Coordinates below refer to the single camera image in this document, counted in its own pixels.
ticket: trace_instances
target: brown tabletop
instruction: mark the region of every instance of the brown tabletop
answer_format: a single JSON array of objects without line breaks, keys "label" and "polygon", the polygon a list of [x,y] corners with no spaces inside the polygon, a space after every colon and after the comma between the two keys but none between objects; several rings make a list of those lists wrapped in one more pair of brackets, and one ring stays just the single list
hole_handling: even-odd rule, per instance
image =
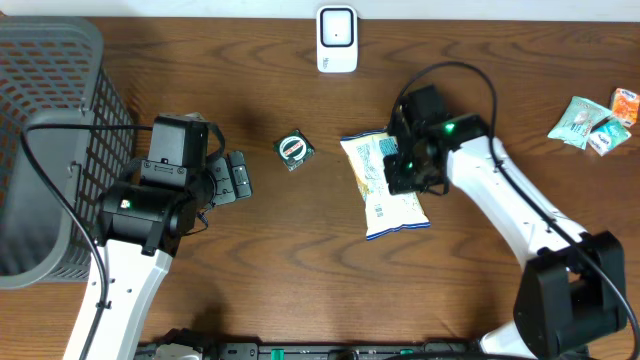
[{"label": "brown tabletop", "polygon": [[[384,127],[407,79],[442,60],[493,79],[507,151],[569,217],[620,239],[640,309],[639,138],[601,158],[546,137],[572,96],[608,105],[616,87],[640,91],[639,25],[362,20],[358,69],[332,75],[316,68],[312,20],[92,21],[104,66],[139,121],[202,113],[229,150],[245,152],[255,191],[182,240],[142,340],[189,327],[265,342],[419,342],[478,337],[509,321],[520,268],[473,202],[458,189],[422,195],[430,229],[366,242],[364,203],[339,144]],[[488,117],[475,75],[448,69],[429,81],[452,112]],[[296,128],[317,153],[290,173],[272,146]],[[83,294],[84,284],[0,292],[0,359],[61,357]],[[593,354],[623,358],[630,334],[593,343]]]}]

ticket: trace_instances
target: white wall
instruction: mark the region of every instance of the white wall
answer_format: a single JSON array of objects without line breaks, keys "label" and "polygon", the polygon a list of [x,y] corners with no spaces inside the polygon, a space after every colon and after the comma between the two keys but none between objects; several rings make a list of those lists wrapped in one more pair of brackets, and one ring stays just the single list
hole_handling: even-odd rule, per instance
[{"label": "white wall", "polygon": [[[0,0],[7,15],[313,18],[341,0]],[[345,0],[364,19],[638,21],[640,0]]]}]

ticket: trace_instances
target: gray plastic basket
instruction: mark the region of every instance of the gray plastic basket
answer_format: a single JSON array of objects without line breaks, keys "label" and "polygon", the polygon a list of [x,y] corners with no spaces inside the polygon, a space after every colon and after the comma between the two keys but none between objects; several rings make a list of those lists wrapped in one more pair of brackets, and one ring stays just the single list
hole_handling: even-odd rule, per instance
[{"label": "gray plastic basket", "polygon": [[[0,288],[83,281],[90,252],[19,146],[26,123],[131,124],[102,63],[103,41],[77,18],[0,19]],[[91,229],[96,199],[131,160],[131,130],[37,130],[32,150]]]}]

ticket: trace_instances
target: white packet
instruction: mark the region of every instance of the white packet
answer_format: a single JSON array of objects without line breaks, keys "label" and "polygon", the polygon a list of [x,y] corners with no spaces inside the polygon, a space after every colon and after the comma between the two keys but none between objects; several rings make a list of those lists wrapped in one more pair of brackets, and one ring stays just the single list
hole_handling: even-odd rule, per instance
[{"label": "white packet", "polygon": [[343,137],[340,145],[349,157],[358,189],[365,202],[367,240],[392,231],[431,226],[415,193],[389,193],[382,159],[397,153],[395,137],[389,136],[385,130],[374,130]]}]

